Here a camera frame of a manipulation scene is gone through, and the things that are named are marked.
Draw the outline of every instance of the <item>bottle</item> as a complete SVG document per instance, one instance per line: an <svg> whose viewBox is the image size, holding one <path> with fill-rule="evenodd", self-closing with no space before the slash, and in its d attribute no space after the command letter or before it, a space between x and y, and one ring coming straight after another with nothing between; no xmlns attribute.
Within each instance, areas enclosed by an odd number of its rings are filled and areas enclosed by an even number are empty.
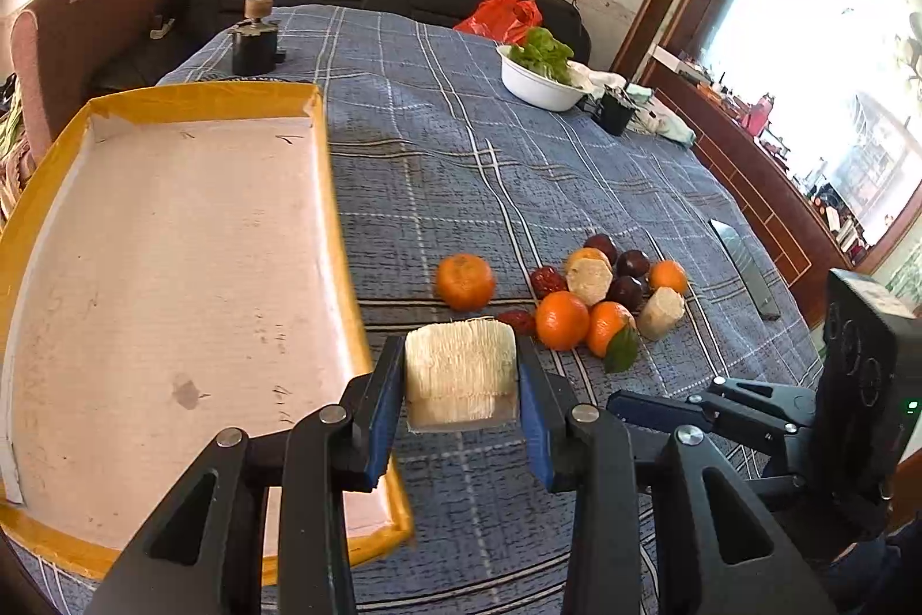
<svg viewBox="0 0 922 615"><path fill-rule="evenodd" d="M766 93L759 98L759 102L753 105L753 109L750 110L750 116L745 120L744 126L750 136L758 139L759 135L762 133L762 129L765 128L768 123L768 116L772 114L772 108L774 107L774 97Z"/></svg>

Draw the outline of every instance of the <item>peeled yam chunk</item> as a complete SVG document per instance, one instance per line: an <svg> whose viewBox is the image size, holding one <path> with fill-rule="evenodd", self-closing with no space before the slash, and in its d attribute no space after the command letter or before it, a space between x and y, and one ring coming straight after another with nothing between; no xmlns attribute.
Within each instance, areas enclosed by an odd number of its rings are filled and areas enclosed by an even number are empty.
<svg viewBox="0 0 922 615"><path fill-rule="evenodd" d="M515 332L506 323L431 323L407 334L405 353L411 431L471 431L518 417Z"/></svg>
<svg viewBox="0 0 922 615"><path fill-rule="evenodd" d="M590 308L605 299L611 280L611 264L607 259L584 256L568 262L567 288Z"/></svg>
<svg viewBox="0 0 922 615"><path fill-rule="evenodd" d="M672 331L684 315L684 297L672 288L659 288L637 317L637 329L645 338L656 341Z"/></svg>

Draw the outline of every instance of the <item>fruit pile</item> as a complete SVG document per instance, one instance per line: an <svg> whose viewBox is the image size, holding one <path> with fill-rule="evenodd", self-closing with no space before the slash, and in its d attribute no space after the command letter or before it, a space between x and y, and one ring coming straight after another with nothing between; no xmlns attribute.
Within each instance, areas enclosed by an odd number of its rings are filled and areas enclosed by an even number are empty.
<svg viewBox="0 0 922 615"><path fill-rule="evenodd" d="M609 373L633 364L638 333L661 339L679 322L689 287L679 262L651 263L637 248L618 253L607 235L589 237L564 262L562 274L542 266L529 279L539 301L535 314L515 310L496 318L553 350L584 342ZM495 288L490 265L478 256L450 256L436 271L435 291L455 311L483 308Z"/></svg>

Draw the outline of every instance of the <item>red plastic bag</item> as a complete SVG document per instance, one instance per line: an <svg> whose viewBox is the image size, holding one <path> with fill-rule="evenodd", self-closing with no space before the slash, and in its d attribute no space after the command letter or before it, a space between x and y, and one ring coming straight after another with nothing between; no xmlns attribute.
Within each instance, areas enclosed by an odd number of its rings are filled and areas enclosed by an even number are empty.
<svg viewBox="0 0 922 615"><path fill-rule="evenodd" d="M541 26L535 0L483 0L455 30L490 37L500 43L520 43L531 27Z"/></svg>

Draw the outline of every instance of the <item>stain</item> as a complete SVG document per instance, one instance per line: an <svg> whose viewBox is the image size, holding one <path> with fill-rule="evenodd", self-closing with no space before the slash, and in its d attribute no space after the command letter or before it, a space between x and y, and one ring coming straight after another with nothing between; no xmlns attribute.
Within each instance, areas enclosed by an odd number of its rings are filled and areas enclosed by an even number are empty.
<svg viewBox="0 0 922 615"><path fill-rule="evenodd" d="M89 311L91 308L96 308L100 304L100 291L97 290L93 293L93 297L86 301L86 312L83 314L83 317L89 316Z"/></svg>
<svg viewBox="0 0 922 615"><path fill-rule="evenodd" d="M186 409L195 409L202 394L192 383L192 379L185 373L179 373L173 379L173 398L179 406Z"/></svg>

